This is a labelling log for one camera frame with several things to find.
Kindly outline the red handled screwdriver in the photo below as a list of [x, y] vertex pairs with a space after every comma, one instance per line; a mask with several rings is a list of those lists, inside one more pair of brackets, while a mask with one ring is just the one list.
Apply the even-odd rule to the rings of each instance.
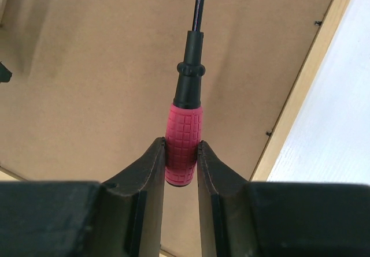
[[205, 67], [201, 64], [204, 3], [205, 0], [195, 0], [192, 29], [187, 32], [183, 61], [177, 65], [179, 77], [166, 126], [165, 179], [175, 187], [184, 187], [192, 181], [201, 141], [201, 82], [205, 74]]

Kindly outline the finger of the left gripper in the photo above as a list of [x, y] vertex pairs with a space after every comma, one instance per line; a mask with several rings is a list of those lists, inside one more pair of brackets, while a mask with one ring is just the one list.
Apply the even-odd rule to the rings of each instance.
[[12, 78], [13, 73], [0, 62], [0, 83], [8, 83]]

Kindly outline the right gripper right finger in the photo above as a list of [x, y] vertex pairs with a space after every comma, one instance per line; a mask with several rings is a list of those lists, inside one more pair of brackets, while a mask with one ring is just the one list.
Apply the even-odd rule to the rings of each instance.
[[197, 152], [203, 256], [368, 256], [369, 186], [250, 182]]

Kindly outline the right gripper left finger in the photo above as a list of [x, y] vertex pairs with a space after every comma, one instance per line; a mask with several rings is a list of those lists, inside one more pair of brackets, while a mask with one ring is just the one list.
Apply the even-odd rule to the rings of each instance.
[[1, 183], [2, 256], [158, 256], [165, 141], [96, 181]]

